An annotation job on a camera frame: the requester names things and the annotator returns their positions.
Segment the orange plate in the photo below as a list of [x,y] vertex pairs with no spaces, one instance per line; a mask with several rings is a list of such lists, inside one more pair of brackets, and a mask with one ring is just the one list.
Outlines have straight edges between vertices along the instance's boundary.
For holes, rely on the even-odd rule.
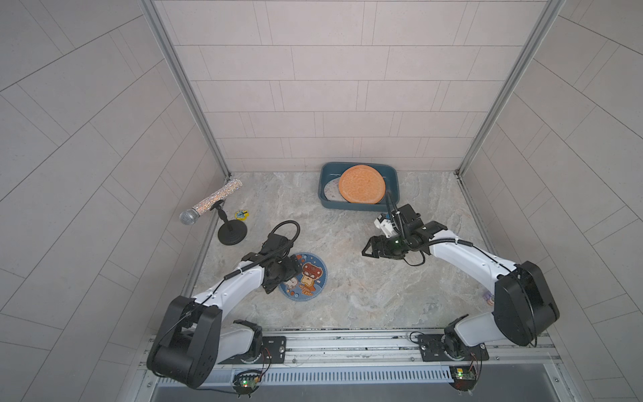
[[377,204],[385,191],[382,175],[370,166],[353,166],[340,178],[340,194],[349,203]]

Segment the microphone grille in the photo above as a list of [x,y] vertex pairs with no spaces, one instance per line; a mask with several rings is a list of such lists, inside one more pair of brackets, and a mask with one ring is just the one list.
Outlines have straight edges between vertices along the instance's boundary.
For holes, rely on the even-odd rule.
[[196,212],[193,208],[181,212],[179,220],[183,224],[194,224],[199,218],[199,213]]

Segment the mounting plate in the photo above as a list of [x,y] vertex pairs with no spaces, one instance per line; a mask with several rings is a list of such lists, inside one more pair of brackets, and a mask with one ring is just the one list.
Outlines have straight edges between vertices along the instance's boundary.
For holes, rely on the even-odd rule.
[[[417,336],[417,341],[420,343],[422,361],[454,361],[444,353],[444,346],[442,345],[443,336],[443,334],[424,334]],[[489,353],[484,343],[470,347],[469,352],[473,353],[478,361],[489,360]],[[467,356],[462,361],[471,361],[471,357]]]
[[[281,364],[285,359],[285,336],[264,336],[261,341],[261,350],[268,349],[270,357],[272,357],[272,364]],[[243,361],[239,357],[240,354],[232,356],[229,359],[218,364],[261,364],[261,357],[257,361]]]

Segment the microphone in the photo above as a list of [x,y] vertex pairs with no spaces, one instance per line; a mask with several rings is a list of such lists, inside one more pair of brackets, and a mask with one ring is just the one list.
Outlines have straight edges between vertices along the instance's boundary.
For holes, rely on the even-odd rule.
[[210,194],[200,203],[196,204],[188,210],[181,212],[179,220],[183,224],[194,224],[201,215],[205,214],[206,211],[209,211],[212,208],[212,205],[214,205],[214,203],[221,199],[224,199],[225,197],[228,197],[241,186],[243,186],[241,180],[230,180],[225,186]]

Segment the blue tray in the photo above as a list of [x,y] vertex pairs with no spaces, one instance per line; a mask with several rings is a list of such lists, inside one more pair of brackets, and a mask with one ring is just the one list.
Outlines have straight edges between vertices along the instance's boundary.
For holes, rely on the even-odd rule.
[[355,165],[367,165],[378,171],[384,179],[386,190],[391,191],[393,202],[397,204],[400,200],[400,189],[397,183],[397,172],[391,166],[380,165],[378,163],[328,162],[321,168],[318,191],[318,196],[324,207],[335,210],[386,212],[386,198],[383,198],[382,201],[377,204],[360,204],[329,201],[324,195],[323,189],[330,180],[340,177],[348,168]]

